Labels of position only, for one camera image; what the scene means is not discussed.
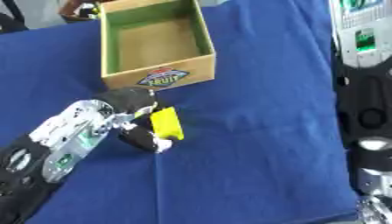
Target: yellow sponge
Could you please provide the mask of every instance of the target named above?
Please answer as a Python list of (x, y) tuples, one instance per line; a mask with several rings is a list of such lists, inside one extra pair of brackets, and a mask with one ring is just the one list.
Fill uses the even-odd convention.
[(178, 140), (184, 139), (179, 118), (174, 107), (165, 108), (155, 112), (150, 117), (152, 128), (156, 135), (161, 138), (176, 137)]

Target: blue tablecloth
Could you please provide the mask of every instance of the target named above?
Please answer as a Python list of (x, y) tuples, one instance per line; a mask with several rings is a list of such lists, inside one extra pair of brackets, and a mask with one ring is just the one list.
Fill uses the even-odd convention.
[[(354, 211), (334, 112), (327, 1), (203, 12), (216, 80), (159, 92), (185, 141), (151, 155), (111, 135), (29, 224), (281, 224)], [(99, 22), (0, 36), (0, 145), (105, 89)]]

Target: box label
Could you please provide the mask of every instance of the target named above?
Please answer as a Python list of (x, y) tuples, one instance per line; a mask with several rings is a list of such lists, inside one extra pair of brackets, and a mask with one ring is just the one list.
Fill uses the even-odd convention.
[(150, 87), (166, 88), (176, 81), (186, 77), (188, 74), (189, 73), (186, 71), (162, 67), (149, 72), (147, 77), (140, 80), (137, 84)]

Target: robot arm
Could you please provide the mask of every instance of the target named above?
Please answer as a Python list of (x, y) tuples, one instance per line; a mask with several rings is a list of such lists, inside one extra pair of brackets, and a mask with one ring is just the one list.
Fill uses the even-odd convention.
[(75, 102), (0, 150), (0, 222), (23, 223), (32, 216), (112, 129), (147, 151), (172, 147), (172, 140), (133, 123), (157, 106), (154, 92), (147, 89), (110, 91)]
[(392, 1), (330, 0), (340, 135), (359, 217), (392, 223)]

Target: cardboard box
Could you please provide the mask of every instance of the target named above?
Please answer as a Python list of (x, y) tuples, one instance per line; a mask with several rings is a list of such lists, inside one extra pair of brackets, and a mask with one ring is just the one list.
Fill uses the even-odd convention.
[(215, 50), (197, 0), (101, 5), (101, 77), (109, 88), (174, 88), (214, 78)]

